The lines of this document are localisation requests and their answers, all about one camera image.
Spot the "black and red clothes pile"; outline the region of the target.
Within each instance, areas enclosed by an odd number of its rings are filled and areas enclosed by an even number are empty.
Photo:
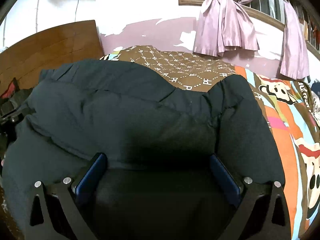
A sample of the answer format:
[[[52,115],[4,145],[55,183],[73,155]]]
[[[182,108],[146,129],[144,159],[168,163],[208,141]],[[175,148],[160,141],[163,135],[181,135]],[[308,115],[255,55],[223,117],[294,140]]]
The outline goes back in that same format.
[[[33,88],[20,89],[16,78],[13,78],[9,83],[7,90],[1,94],[1,118],[18,110],[32,91]]]

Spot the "knotted purple satin curtain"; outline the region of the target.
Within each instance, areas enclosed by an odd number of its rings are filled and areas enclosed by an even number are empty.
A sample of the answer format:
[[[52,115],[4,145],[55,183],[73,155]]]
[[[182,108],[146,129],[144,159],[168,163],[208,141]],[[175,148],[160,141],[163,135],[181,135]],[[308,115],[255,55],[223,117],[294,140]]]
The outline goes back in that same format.
[[[238,48],[257,51],[254,25],[242,7],[253,0],[205,0],[197,22],[193,52],[222,56]]]

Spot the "wooden framed barred window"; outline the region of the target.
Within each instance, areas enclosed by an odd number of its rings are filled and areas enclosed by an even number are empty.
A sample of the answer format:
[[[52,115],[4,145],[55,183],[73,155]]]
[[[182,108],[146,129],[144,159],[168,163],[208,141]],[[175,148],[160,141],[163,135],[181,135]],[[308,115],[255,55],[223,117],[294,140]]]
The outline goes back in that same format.
[[[319,59],[319,13],[308,0],[233,0],[250,17],[284,30],[285,7],[289,2],[298,16],[306,47]],[[202,5],[204,0],[178,0],[179,5]]]

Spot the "brown wooden headboard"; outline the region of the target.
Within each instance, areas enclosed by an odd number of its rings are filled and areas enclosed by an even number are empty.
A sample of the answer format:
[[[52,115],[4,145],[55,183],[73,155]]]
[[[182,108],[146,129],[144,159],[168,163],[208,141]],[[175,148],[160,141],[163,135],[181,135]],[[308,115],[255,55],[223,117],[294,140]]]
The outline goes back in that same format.
[[[34,87],[43,69],[84,59],[99,59],[103,49],[94,20],[46,29],[1,52],[1,93],[12,79],[20,88]]]

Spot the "large black padded jacket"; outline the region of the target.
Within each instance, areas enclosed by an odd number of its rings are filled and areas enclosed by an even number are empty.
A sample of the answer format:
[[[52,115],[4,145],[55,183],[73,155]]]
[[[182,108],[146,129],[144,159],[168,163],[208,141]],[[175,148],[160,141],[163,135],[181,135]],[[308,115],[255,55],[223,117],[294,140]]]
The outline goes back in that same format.
[[[98,152],[107,171],[85,217],[101,239],[217,239],[236,206],[214,157],[256,183],[285,183],[272,133],[240,75],[194,92],[136,63],[84,60],[44,70],[23,107],[3,167],[21,230],[35,182],[75,176]]]

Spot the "purple curtain panel at right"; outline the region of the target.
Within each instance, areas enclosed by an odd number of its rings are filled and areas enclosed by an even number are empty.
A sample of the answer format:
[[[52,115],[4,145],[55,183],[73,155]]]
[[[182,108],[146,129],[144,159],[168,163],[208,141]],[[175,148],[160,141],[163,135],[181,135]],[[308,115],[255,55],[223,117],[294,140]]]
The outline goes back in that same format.
[[[291,79],[300,80],[309,75],[308,50],[297,13],[289,0],[283,0],[283,3],[285,27],[280,74]]]

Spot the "colourful cartoon patterned bedsheet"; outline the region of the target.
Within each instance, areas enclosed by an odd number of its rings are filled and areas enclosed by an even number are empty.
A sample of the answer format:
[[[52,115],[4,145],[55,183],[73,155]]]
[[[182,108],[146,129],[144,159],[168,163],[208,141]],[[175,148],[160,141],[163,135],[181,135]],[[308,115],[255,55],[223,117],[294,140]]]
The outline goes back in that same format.
[[[228,76],[242,76],[265,117],[283,165],[285,183],[281,184],[289,210],[290,239],[311,237],[319,215],[319,126],[306,83],[272,79],[210,57],[152,46],[132,46],[98,60],[136,63],[174,87],[194,92],[207,92]]]

